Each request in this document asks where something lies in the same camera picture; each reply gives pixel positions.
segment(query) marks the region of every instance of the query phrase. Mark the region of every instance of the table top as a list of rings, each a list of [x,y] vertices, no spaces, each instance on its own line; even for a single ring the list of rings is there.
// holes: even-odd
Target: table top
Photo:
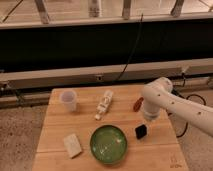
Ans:
[[[148,134],[136,139],[135,128],[145,123],[141,112],[133,105],[141,96],[142,85],[73,88],[77,93],[77,111],[67,112],[59,102],[59,94],[68,89],[54,89],[41,131],[33,171],[81,170],[188,170],[168,115],[164,110],[158,119],[149,123]],[[96,108],[106,90],[114,92],[109,112],[96,121]],[[115,125],[126,135],[128,149],[119,164],[105,166],[90,151],[90,137],[102,125]],[[83,153],[70,159],[63,138],[75,133]]]

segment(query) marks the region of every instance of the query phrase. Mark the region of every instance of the floor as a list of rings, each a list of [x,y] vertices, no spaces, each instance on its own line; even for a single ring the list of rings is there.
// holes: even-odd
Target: floor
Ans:
[[[75,20],[89,18],[90,0],[44,0],[51,21]],[[170,14],[176,0],[132,0],[131,16]],[[0,0],[1,17],[12,9],[18,0]],[[185,0],[182,13],[208,12],[213,5],[212,0]],[[101,0],[102,17],[121,17],[123,0]],[[38,10],[34,0],[24,0],[10,14],[6,23],[38,22]]]
[[[208,106],[213,107],[213,90],[183,93],[202,95]],[[35,156],[42,122],[47,106],[0,110],[0,170],[30,171]],[[180,134],[185,121],[175,115],[170,119]],[[192,171],[213,170],[212,137],[189,125],[186,134],[179,138],[189,169]]]

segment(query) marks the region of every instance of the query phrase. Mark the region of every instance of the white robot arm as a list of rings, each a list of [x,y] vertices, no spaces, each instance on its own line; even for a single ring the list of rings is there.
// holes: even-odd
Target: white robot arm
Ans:
[[[172,82],[165,77],[144,86],[141,106],[144,118],[156,119],[160,108],[164,108],[213,136],[213,108],[179,98],[171,94],[172,89]]]

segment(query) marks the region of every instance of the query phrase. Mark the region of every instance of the white cup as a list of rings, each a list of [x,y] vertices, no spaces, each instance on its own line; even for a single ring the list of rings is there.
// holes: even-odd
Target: white cup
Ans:
[[[59,96],[59,100],[64,106],[66,106],[69,112],[76,111],[77,108],[77,94],[73,90],[66,90]]]

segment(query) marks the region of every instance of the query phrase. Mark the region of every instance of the black panel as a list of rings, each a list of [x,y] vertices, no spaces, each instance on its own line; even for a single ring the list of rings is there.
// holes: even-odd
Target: black panel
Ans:
[[[139,23],[0,30],[0,69],[126,63]],[[212,20],[144,22],[132,63],[213,57]]]

